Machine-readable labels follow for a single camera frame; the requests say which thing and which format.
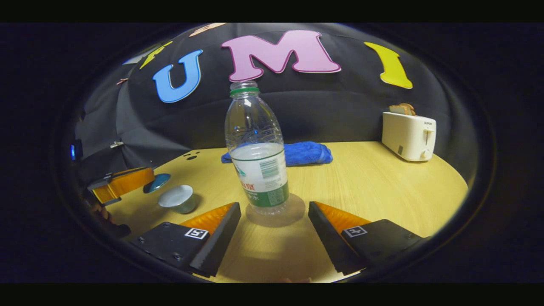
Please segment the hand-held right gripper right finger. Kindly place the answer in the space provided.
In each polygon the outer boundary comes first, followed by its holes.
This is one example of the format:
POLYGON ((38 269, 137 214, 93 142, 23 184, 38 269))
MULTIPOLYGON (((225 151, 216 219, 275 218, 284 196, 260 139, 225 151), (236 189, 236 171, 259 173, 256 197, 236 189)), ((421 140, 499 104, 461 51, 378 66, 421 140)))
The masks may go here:
POLYGON ((335 270, 344 275, 396 264, 430 240, 388 219, 369 221, 318 201, 309 202, 308 217, 335 270))

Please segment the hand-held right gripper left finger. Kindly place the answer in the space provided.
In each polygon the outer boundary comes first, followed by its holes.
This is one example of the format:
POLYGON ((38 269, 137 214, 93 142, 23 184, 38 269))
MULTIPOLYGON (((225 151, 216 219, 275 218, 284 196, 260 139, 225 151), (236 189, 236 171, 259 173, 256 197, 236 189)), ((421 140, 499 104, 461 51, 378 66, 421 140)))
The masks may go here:
POLYGON ((185 273, 215 277, 240 218, 240 204, 229 203, 181 224, 165 221, 130 244, 185 273))

